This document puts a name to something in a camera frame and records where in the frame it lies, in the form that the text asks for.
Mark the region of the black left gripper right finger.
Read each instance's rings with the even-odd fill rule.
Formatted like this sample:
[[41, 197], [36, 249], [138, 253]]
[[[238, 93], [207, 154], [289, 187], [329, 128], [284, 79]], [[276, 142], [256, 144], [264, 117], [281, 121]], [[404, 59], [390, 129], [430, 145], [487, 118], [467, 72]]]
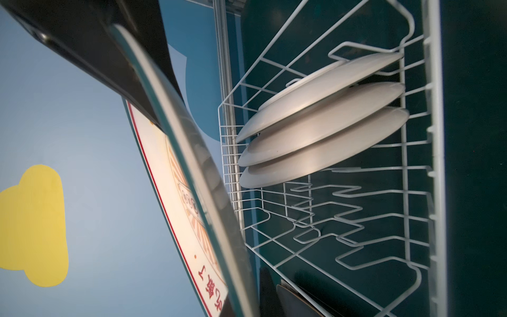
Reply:
[[268, 268], [260, 269], [260, 313], [262, 317], [285, 316]]

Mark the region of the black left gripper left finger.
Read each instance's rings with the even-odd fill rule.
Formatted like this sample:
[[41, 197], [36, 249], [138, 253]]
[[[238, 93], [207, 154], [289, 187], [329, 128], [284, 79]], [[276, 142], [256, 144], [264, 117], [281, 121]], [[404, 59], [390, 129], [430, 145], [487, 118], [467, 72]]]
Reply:
[[37, 41], [159, 124], [133, 67], [109, 32], [114, 24], [129, 31], [177, 87], [158, 1], [4, 0], [1, 6]]

